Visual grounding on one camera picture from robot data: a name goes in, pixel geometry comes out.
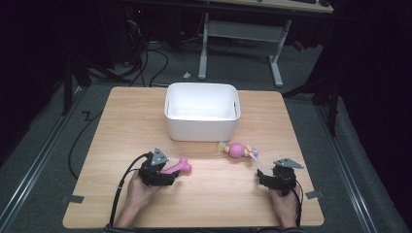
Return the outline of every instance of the pink toy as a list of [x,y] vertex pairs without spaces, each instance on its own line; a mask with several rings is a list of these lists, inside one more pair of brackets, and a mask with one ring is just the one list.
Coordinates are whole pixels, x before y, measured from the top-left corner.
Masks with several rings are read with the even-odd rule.
[[191,172],[191,165],[188,164],[188,159],[185,157],[181,157],[179,159],[179,163],[176,165],[173,165],[172,167],[168,168],[168,169],[163,169],[160,171],[160,173],[163,174],[172,174],[176,171],[181,171],[184,173],[189,173]]
[[232,143],[228,146],[225,142],[220,142],[218,143],[218,150],[223,150],[233,158],[249,155],[254,161],[258,160],[258,150],[252,149],[249,145],[245,147],[240,143]]

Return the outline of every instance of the hand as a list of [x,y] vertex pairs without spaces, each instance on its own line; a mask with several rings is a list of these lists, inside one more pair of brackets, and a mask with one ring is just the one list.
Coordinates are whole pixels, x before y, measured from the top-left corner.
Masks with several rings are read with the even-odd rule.
[[135,171],[127,186],[126,202],[115,227],[132,228],[134,219],[159,190],[161,186],[146,186],[140,179],[139,172]]
[[[300,188],[294,188],[297,196],[300,196]],[[273,210],[275,216],[281,222],[282,227],[296,227],[298,200],[290,191],[286,196],[282,196],[282,191],[269,188],[269,193],[272,198]]]

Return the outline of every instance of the wooden table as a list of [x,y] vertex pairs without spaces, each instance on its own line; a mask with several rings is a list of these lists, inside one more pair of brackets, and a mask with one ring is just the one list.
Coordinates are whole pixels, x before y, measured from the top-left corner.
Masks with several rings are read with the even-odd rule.
[[[164,115],[165,88],[115,87],[109,96],[79,176],[63,224],[68,228],[101,228],[109,222],[120,178],[139,155],[160,148],[169,158],[165,168],[188,158],[189,175],[156,194],[141,212],[137,227],[275,226],[267,187],[258,184],[257,168],[271,175],[273,161],[291,158],[305,165],[282,95],[274,91],[239,90],[242,115],[231,142],[259,150],[258,161],[234,159],[217,143],[176,142],[169,138]],[[312,191],[308,171],[295,169],[303,191]],[[123,187],[118,211],[127,191]],[[304,197],[302,225],[321,225],[317,199]]]

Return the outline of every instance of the handheld controller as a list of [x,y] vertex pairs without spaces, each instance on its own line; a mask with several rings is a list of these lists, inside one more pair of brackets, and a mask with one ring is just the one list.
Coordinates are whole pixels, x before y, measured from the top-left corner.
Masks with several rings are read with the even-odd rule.
[[291,188],[296,187],[296,175],[293,168],[302,169],[303,166],[289,158],[277,160],[272,169],[273,177],[264,175],[257,169],[259,184],[282,191],[282,196],[289,193]]

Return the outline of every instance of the black cable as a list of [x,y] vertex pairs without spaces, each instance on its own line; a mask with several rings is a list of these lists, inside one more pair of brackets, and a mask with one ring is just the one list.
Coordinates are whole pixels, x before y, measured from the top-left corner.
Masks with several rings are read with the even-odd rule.
[[154,79],[155,79],[162,71],[164,71],[164,69],[166,69],[167,65],[169,64],[169,59],[168,59],[167,56],[166,56],[163,52],[161,52],[161,51],[157,51],[157,50],[149,50],[149,51],[157,52],[157,53],[163,55],[164,58],[166,58],[166,63],[164,64],[163,68],[162,68],[159,72],[157,72],[157,73],[151,78],[151,81],[149,82],[149,87],[152,87],[152,83],[153,83]]
[[88,120],[87,125],[82,129],[82,131],[80,132],[80,134],[77,136],[75,142],[74,142],[73,145],[72,145],[72,148],[70,149],[69,156],[68,156],[69,170],[70,170],[70,173],[73,175],[73,177],[74,177],[76,180],[77,180],[79,177],[75,174],[75,172],[73,171],[73,168],[72,168],[72,153],[73,153],[73,150],[74,150],[76,144],[78,143],[80,137],[83,135],[83,133],[84,133],[84,132],[86,131],[86,129],[88,128],[88,126],[91,125],[102,113],[103,113],[103,111],[101,111],[101,112],[98,113],[96,116],[94,116],[94,118]]
[[139,74],[137,74],[136,77],[133,79],[133,81],[130,82],[130,85],[129,85],[129,86],[133,86],[133,84],[134,84],[134,82],[136,82],[137,78],[139,78],[139,76],[142,76],[142,85],[143,85],[143,87],[146,87],[145,79],[143,78],[143,71],[146,69],[146,66],[148,65],[148,60],[149,60],[148,48],[147,48],[147,47],[146,47],[146,49],[145,49],[145,54],[146,54],[145,64],[144,64],[144,66],[140,69]]
[[289,189],[293,192],[294,197],[296,197],[296,200],[297,200],[296,226],[299,227],[299,226],[300,226],[300,218],[301,218],[301,216],[302,216],[303,188],[302,188],[302,186],[300,185],[300,183],[299,183],[297,180],[295,180],[295,181],[299,184],[299,187],[300,187],[301,198],[299,198],[299,196],[297,195],[297,193],[296,193],[296,191],[294,190],[294,188],[292,188],[292,187],[288,184],[288,182],[286,181],[286,179],[285,179],[280,173],[277,174],[277,175],[279,175],[279,177],[282,178],[282,180],[285,182],[285,184],[286,184],[286,185],[289,187]]
[[127,168],[126,172],[124,173],[123,177],[120,180],[118,189],[116,191],[116,195],[115,195],[115,199],[113,200],[113,206],[112,206],[112,214],[110,215],[110,223],[113,225],[114,221],[115,221],[115,215],[116,215],[116,208],[118,207],[118,202],[119,202],[119,197],[120,197],[120,193],[121,193],[121,189],[123,187],[124,184],[124,180],[127,177],[127,174],[129,174],[131,171],[134,171],[135,169],[131,169],[134,164],[141,158],[148,156],[148,153],[144,153],[140,156],[138,156],[136,159],[133,160],[133,162],[130,164],[130,166]]

